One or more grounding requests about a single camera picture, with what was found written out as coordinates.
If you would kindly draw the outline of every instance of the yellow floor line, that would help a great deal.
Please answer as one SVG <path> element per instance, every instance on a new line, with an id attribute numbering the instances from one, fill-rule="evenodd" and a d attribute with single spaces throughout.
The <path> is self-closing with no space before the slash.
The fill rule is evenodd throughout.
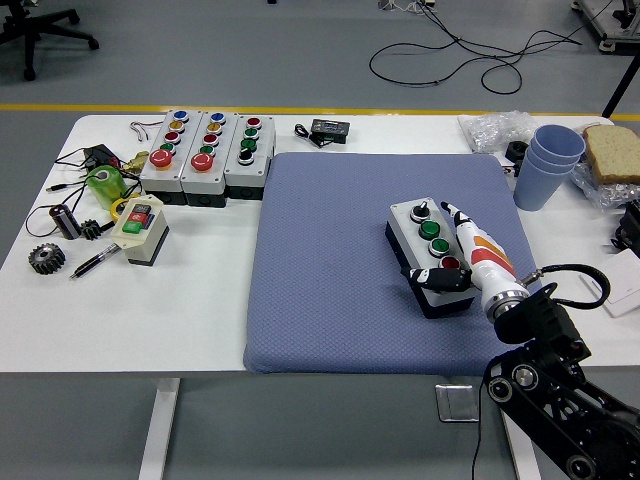
<path id="1" fill-rule="evenodd" d="M 44 103 L 4 103 L 0 111 L 18 112 L 149 112 L 163 113 L 171 109 L 188 110 L 226 110 L 238 113 L 272 115 L 482 115 L 492 113 L 489 110 L 421 110 L 421 109 L 384 109 L 384 108 L 324 108 L 324 107 L 233 107 L 211 105 L 110 105 L 110 104 L 44 104 Z M 589 112 L 534 112 L 532 115 L 547 116 L 599 116 Z M 613 114 L 613 121 L 638 122 L 638 114 Z"/>

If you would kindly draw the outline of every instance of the plastic bag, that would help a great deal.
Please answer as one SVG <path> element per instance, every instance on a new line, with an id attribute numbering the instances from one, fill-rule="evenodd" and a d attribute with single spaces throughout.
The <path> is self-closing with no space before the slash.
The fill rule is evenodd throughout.
<path id="1" fill-rule="evenodd" d="M 640 185 L 612 183 L 598 185 L 591 173 L 591 165 L 584 157 L 571 172 L 571 180 L 600 211 L 613 210 L 631 200 L 640 199 Z"/>
<path id="2" fill-rule="evenodd" d="M 529 143 L 538 127 L 531 115 L 518 111 L 459 115 L 458 123 L 473 153 L 504 152 L 511 142 Z"/>

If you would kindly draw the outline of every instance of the blue cushion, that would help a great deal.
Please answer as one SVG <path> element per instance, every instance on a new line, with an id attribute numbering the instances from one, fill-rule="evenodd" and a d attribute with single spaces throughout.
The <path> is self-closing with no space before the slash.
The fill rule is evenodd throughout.
<path id="1" fill-rule="evenodd" d="M 535 269 L 491 155 L 277 155 L 267 180 L 247 318 L 255 373 L 481 375 L 510 349 L 480 307 L 427 319 L 385 238 L 389 207 L 448 201 Z"/>

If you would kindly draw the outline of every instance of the black chair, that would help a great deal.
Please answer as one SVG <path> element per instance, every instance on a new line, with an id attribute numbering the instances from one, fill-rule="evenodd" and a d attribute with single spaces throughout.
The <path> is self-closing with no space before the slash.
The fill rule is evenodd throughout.
<path id="1" fill-rule="evenodd" d="M 68 18 L 72 25 L 80 22 L 80 17 L 73 9 L 40 17 L 31 17 L 29 11 L 22 6 L 21 0 L 0 0 L 0 6 L 8 6 L 11 12 L 11 16 L 5 17 L 5 22 L 2 24 L 3 31 L 0 32 L 0 45 L 24 36 L 25 64 L 27 66 L 24 71 L 24 78 L 29 81 L 36 78 L 36 72 L 33 69 L 33 53 L 36 41 L 41 39 L 41 33 L 88 40 L 91 50 L 100 48 L 100 44 L 92 35 L 54 25 L 55 22 L 65 18 Z"/>

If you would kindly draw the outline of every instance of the small black device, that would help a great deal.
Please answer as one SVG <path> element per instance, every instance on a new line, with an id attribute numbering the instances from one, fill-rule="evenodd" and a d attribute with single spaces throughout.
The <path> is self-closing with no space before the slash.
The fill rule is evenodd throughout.
<path id="1" fill-rule="evenodd" d="M 90 172 L 94 168 L 102 167 L 103 165 L 120 168 L 120 160 L 104 144 L 94 145 L 93 147 L 83 149 L 83 151 L 85 158 L 83 166 L 87 169 L 87 172 Z"/>
<path id="2" fill-rule="evenodd" d="M 625 212 L 616 229 L 613 245 L 624 250 L 630 248 L 640 257 L 640 200 L 632 200 L 625 205 Z"/>
<path id="3" fill-rule="evenodd" d="M 314 119 L 311 124 L 311 135 L 324 142 L 347 143 L 349 134 L 348 122 L 334 122 L 332 120 Z"/>

